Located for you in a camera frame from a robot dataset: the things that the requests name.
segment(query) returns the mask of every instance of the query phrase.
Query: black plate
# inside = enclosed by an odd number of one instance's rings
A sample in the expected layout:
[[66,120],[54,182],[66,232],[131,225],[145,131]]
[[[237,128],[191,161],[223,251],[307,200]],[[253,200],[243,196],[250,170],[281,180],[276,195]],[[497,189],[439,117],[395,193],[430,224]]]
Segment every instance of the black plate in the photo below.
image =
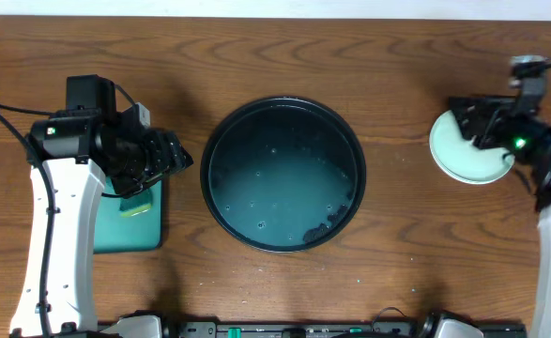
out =
[[320,245],[350,222],[366,169],[359,140],[317,102],[251,102],[217,127],[200,179],[210,212],[235,238],[270,252]]

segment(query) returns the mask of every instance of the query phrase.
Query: table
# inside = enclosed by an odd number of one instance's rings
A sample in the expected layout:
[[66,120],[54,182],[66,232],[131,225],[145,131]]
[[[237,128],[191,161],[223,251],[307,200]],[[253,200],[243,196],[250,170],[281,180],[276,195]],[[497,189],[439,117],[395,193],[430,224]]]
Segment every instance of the table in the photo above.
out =
[[[517,176],[485,186],[436,167],[428,132],[449,95],[511,94],[509,57],[551,57],[551,23],[0,17],[0,102],[64,107],[65,80],[97,73],[176,131],[196,164],[169,183],[169,237],[149,253],[96,255],[99,318],[361,321],[396,306],[531,322],[534,198]],[[543,116],[551,119],[551,72]],[[368,186],[353,221],[305,253],[256,251],[213,220],[200,191],[207,138],[238,106],[297,95],[354,129]],[[119,108],[126,108],[119,98]],[[7,113],[26,132],[34,117]],[[0,125],[0,336],[23,287],[29,167]]]

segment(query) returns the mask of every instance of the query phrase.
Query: wood grain surface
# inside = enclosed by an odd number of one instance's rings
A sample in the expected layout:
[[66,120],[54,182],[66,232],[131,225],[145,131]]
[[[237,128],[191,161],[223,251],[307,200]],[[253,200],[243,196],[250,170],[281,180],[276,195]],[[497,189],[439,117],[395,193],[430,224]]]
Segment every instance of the wood grain surface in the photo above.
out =
[[[513,175],[484,186],[455,181],[428,146],[449,95],[511,93],[516,54],[551,57],[551,23],[0,17],[0,102],[57,110],[67,76],[97,73],[148,107],[153,125],[176,131],[196,159],[170,180],[160,250],[95,256],[103,320],[154,309],[182,319],[360,321],[396,306],[529,325],[533,197]],[[549,81],[547,119],[551,73]],[[281,94],[337,111],[367,161],[353,221],[305,253],[241,244],[200,191],[199,161],[217,124]],[[7,114],[23,132],[35,120]],[[0,125],[0,336],[23,287],[31,195],[24,152]]]

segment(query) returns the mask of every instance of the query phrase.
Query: white wall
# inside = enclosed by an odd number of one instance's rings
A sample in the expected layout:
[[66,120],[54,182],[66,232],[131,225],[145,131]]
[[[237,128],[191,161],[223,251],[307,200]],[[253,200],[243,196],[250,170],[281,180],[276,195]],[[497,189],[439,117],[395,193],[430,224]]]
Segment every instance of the white wall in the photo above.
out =
[[0,14],[551,21],[551,0],[0,0]]

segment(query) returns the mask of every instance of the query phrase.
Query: sponge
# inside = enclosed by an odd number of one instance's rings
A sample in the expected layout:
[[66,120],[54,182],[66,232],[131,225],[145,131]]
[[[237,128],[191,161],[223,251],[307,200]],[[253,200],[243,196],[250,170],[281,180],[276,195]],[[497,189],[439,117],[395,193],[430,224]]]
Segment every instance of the sponge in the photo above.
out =
[[131,217],[152,208],[152,192],[147,189],[128,199],[121,198],[119,211],[122,217]]

